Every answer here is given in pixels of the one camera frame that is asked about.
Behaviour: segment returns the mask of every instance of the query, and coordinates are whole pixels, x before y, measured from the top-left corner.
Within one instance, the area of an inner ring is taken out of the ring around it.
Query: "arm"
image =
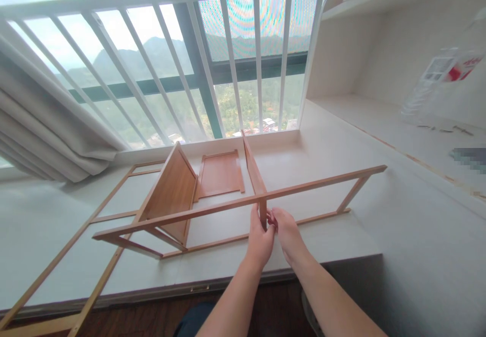
[[[260,276],[272,254],[274,231],[274,226],[263,231],[257,204],[254,204],[247,254],[197,337],[244,337],[248,334]]]
[[[386,336],[312,257],[288,212],[273,208],[268,221],[276,226],[285,259],[299,278],[319,326],[327,337]]]

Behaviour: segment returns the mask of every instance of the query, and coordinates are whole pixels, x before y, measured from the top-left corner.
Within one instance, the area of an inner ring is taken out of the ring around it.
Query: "person's left hand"
[[[274,234],[274,225],[270,225],[267,232],[263,230],[260,217],[258,216],[258,204],[253,204],[246,258],[255,262],[261,270],[263,270],[272,254]]]

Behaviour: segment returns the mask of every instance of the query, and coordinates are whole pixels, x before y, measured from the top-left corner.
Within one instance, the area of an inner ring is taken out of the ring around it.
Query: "person's right hand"
[[[289,212],[272,208],[267,213],[268,223],[275,226],[285,259],[292,268],[297,261],[312,257],[302,240],[294,217]]]

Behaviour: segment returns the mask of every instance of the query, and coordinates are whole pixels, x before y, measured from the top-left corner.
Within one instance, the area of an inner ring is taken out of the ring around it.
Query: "mountain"
[[[213,61],[225,61],[228,59],[228,49],[226,38],[217,35],[206,35],[208,45]],[[261,47],[262,56],[271,56],[282,54],[282,37],[277,35],[262,37]],[[292,36],[289,37],[289,52],[306,51],[309,47],[309,36]],[[179,61],[185,74],[192,74],[192,66],[187,55],[186,47],[183,41],[172,40],[174,48],[177,52]],[[163,38],[152,37],[143,45],[147,55],[155,69],[157,75],[161,78],[178,76],[176,66],[172,59],[167,42]],[[255,39],[245,39],[236,37],[233,39],[235,59],[255,57]],[[150,74],[142,55],[139,51],[132,50],[118,50],[118,53],[124,62],[125,66],[137,81],[151,80]],[[111,61],[108,53],[102,50],[93,62],[93,67],[99,73],[106,84],[117,84],[125,82],[115,65]],[[68,73],[74,81],[81,87],[99,86],[93,75],[87,68],[72,68]],[[66,87],[70,87],[65,78],[61,74],[56,74],[56,77]]]

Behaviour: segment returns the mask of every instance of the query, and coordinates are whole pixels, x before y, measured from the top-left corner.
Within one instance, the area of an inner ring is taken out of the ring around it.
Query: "white railing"
[[[163,141],[165,145],[172,145],[171,140],[168,138],[167,133],[164,133],[162,128],[160,127],[158,121],[155,119],[153,112],[151,111],[145,95],[142,93],[140,87],[138,86],[135,78],[130,73],[130,70],[127,68],[126,64],[123,62],[122,58],[119,55],[117,48],[115,47],[110,35],[106,31],[101,22],[100,18],[97,15],[97,12],[101,11],[114,11],[118,10],[123,18],[123,21],[128,28],[142,58],[145,62],[159,93],[162,95],[164,102],[166,103],[170,114],[173,117],[175,124],[177,125],[178,129],[181,132],[182,137],[185,140],[187,139],[186,133],[182,124],[180,123],[179,119],[177,118],[176,113],[174,112],[173,107],[167,97],[167,94],[158,78],[158,75],[155,72],[153,63],[151,62],[147,52],[145,51],[142,42],[137,35],[137,32],[133,26],[132,21],[128,15],[127,9],[128,8],[137,8],[137,7],[153,7],[155,15],[157,17],[158,23],[161,27],[161,30],[164,34],[164,38],[168,44],[171,56],[174,60],[177,72],[180,76],[184,91],[187,95],[189,103],[191,105],[192,111],[196,118],[197,124],[204,135],[205,130],[203,127],[203,123],[199,116],[198,110],[194,103],[194,98],[192,97],[191,91],[189,90],[189,85],[186,79],[186,76],[183,72],[180,59],[176,53],[174,44],[172,42],[171,36],[169,34],[169,30],[167,28],[166,22],[160,10],[160,5],[163,4],[178,4],[178,3],[185,3],[187,4],[189,10],[189,16],[192,23],[192,28],[195,33],[197,46],[199,48],[199,54],[202,59],[202,64],[204,67],[204,72],[206,75],[206,79],[208,80],[208,84],[210,87],[211,97],[213,100],[213,104],[215,107],[217,119],[219,126],[221,128],[221,132],[223,133],[223,137],[225,136],[225,130],[223,128],[223,121],[221,119],[221,114],[219,111],[218,101],[216,98],[216,93],[213,85],[213,78],[210,71],[210,65],[208,61],[208,57],[205,52],[205,48],[203,45],[203,34],[201,32],[199,23],[196,17],[196,11],[194,8],[194,3],[197,3],[203,0],[59,0],[59,1],[48,1],[48,2],[40,2],[40,3],[33,3],[33,4],[25,4],[25,5],[13,5],[13,6],[4,6],[0,7],[0,15],[2,19],[7,21],[16,22],[19,27],[25,32],[25,34],[32,40],[32,42],[37,46],[37,48],[45,55],[45,57],[52,63],[52,65],[60,72],[61,75],[67,80],[67,82],[72,85],[74,90],[81,96],[81,98],[87,103],[87,105],[100,117],[100,119],[106,123],[111,129],[113,129],[112,125],[109,121],[105,118],[102,112],[98,109],[98,107],[92,102],[89,96],[85,93],[83,88],[81,88],[75,80],[70,76],[70,74],[66,71],[66,69],[59,63],[59,61],[54,57],[54,55],[48,50],[48,48],[41,42],[41,40],[35,35],[35,33],[28,27],[25,23],[26,20],[35,19],[35,18],[49,18],[54,25],[59,29],[61,34],[67,40],[69,45],[73,48],[76,55],[79,59],[83,62],[86,66],[88,71],[93,75],[96,81],[99,83],[100,87],[106,93],[108,98],[114,103],[114,105],[118,108],[121,112],[123,117],[127,119],[130,126],[135,130],[137,135],[140,137],[142,142],[147,146],[150,147],[150,144],[147,142],[147,138],[143,136],[137,125],[133,122],[130,118],[129,114],[123,108],[123,106],[119,103],[117,98],[115,97],[114,93],[108,87],[108,85],[104,82],[101,78],[100,74],[96,71],[93,64],[89,61],[86,54],[82,51],[73,37],[70,35],[64,24],[59,19],[60,16],[64,15],[78,15],[81,14],[88,25],[91,27],[92,31],[96,35],[97,39],[100,41],[102,47],[112,60],[113,64],[115,65],[116,69],[119,71],[121,77],[127,84],[131,94],[136,98],[140,107],[142,108],[143,112],[149,119],[151,125],[156,130],[157,134]],[[240,129],[243,129],[243,119],[242,119],[242,112],[241,112],[241,104],[240,104],[240,97],[238,91],[238,83],[236,77],[236,66],[235,66],[235,58],[233,52],[233,43],[232,37],[230,33],[230,22],[229,22],[229,15],[228,15],[228,5],[227,0],[219,0],[221,3],[221,10],[223,15],[223,22],[224,22],[224,31],[226,33],[226,42],[228,48],[228,55],[229,55],[229,64],[231,68],[231,76],[234,86],[234,93],[236,99],[236,106],[238,112],[238,119]],[[259,129],[260,132],[263,132],[263,113],[262,113],[262,55],[261,55],[261,37],[260,37],[260,6],[259,0],[254,1],[254,22],[255,22],[255,46],[256,46],[256,72],[257,72],[257,88],[258,88],[258,117],[259,117]],[[282,125],[282,115],[284,109],[284,92],[285,92],[285,78],[286,78],[286,69],[287,69],[287,56],[288,56],[288,43],[289,43],[289,27],[290,27],[290,14],[291,14],[291,5],[292,0],[285,0],[285,6],[282,6],[282,9],[285,11],[285,20],[284,20],[284,27],[283,27],[283,51],[282,51],[282,65],[281,65],[281,85],[280,85],[280,103],[279,103],[279,119],[278,119],[278,130],[281,130]],[[305,69],[305,79],[304,79],[304,93],[302,95],[302,103],[305,98],[305,90],[307,89],[308,85],[308,78],[310,75],[310,69],[312,66],[312,58],[313,58],[313,51],[315,49],[315,42],[317,39],[317,32],[319,28],[319,21],[321,15],[321,8],[322,8],[323,0],[316,1],[315,13],[314,13],[314,22],[312,24],[312,32],[310,38],[310,47],[309,53],[307,56],[307,64]],[[302,104],[301,110],[298,118],[298,123],[300,125],[300,117],[302,115]]]

